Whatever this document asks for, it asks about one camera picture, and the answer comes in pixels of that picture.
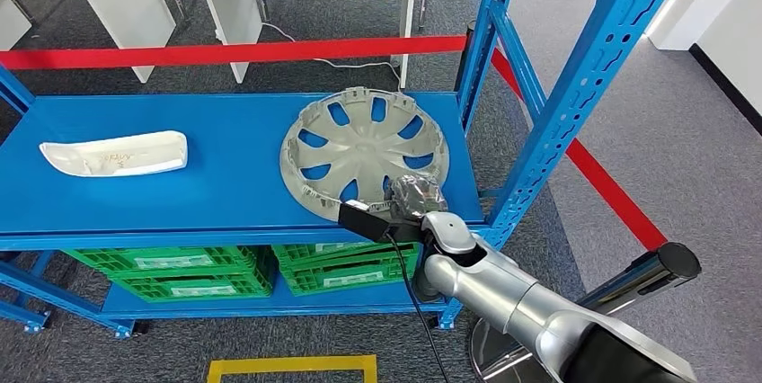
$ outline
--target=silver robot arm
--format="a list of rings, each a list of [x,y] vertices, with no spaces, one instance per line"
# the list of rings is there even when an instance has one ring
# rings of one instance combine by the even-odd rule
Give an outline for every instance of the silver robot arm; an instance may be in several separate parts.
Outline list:
[[[522,271],[465,222],[429,212],[422,234],[433,253],[417,274],[422,296],[433,291],[466,307],[524,345],[558,382],[696,382],[690,364],[631,326],[563,298]]]

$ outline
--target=yellow floor marking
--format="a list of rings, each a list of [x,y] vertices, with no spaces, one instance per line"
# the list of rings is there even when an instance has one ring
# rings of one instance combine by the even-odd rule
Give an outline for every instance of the yellow floor marking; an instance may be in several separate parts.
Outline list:
[[[225,374],[338,370],[362,370],[363,383],[378,382],[376,355],[369,354],[212,361],[209,364],[207,383],[220,383]]]

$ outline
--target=red barrier tape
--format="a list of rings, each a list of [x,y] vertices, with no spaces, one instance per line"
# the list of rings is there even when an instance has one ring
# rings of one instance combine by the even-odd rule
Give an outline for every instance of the red barrier tape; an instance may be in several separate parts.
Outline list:
[[[465,36],[315,40],[230,46],[171,46],[136,49],[53,49],[0,52],[11,70],[198,66],[229,62],[277,62],[313,58],[384,57],[403,53],[459,52]]]
[[[505,79],[510,89],[523,101],[510,63],[498,49],[492,53],[492,65]],[[575,138],[571,141],[566,155],[646,249],[653,251],[667,243],[667,238],[659,231],[659,228],[638,208],[625,190],[616,183],[579,140]]]

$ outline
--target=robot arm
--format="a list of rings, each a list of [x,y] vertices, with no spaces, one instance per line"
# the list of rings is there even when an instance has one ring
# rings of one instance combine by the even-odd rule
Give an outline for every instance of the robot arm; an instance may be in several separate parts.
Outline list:
[[[376,242],[424,243],[413,279],[419,301],[457,298],[524,345],[561,383],[696,383],[685,360],[631,326],[546,289],[458,215],[427,212],[429,204],[417,212],[407,206],[400,211],[392,204],[392,217],[385,218],[351,200],[341,205],[339,224]]]

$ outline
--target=white cable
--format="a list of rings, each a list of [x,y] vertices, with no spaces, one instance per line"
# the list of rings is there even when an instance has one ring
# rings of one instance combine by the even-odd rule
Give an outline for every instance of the white cable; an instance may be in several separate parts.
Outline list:
[[[282,35],[283,37],[286,37],[287,39],[289,39],[291,41],[297,41],[296,39],[294,39],[290,35],[286,34],[281,28],[273,25],[272,23],[263,22],[262,25],[271,27],[273,30],[280,32],[280,35]],[[400,75],[397,74],[397,70],[394,69],[394,66],[390,62],[369,62],[367,64],[358,64],[356,66],[353,66],[353,65],[349,65],[349,64],[347,64],[347,65],[334,64],[331,61],[329,61],[328,59],[323,59],[323,58],[313,58],[313,61],[324,62],[324,63],[328,64],[329,66],[331,66],[333,68],[363,68],[363,67],[375,67],[375,66],[389,66],[389,68],[392,69],[392,73],[394,73],[394,77],[397,78],[397,91],[399,91],[399,92],[403,91],[403,88],[402,88],[402,78],[400,77]]]

